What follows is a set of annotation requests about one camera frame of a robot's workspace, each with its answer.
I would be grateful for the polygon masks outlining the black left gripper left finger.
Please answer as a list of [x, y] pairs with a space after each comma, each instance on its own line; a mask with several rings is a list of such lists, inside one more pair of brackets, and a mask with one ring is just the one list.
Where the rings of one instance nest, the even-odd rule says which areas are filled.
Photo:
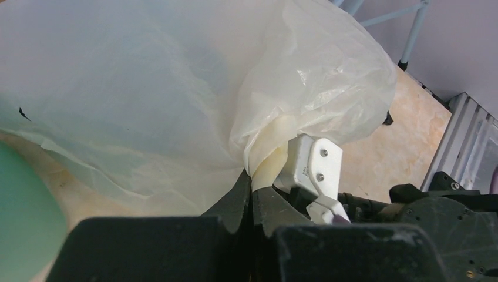
[[91, 217], [65, 240], [48, 281], [249, 281], [251, 179], [200, 216]]

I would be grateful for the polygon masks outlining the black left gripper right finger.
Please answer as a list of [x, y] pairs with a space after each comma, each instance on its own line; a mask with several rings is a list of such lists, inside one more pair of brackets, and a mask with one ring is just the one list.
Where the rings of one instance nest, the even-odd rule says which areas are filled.
[[252, 193], [256, 281], [448, 281], [428, 235], [407, 224], [317, 225], [272, 187]]

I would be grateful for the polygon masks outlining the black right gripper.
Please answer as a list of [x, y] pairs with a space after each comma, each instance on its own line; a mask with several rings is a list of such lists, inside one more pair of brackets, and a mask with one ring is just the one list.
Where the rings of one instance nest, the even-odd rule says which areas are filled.
[[497, 173], [488, 194], [466, 190], [437, 172], [425, 192], [412, 184], [389, 190], [390, 203], [339, 193], [354, 223], [406, 223], [435, 245], [451, 281], [497, 281]]

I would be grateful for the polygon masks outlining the translucent white trash bag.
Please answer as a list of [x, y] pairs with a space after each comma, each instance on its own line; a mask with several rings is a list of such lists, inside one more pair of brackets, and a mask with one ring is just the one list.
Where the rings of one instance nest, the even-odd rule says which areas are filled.
[[328, 1], [1, 3], [1, 130], [146, 214], [202, 214], [298, 134], [369, 136], [396, 81]]

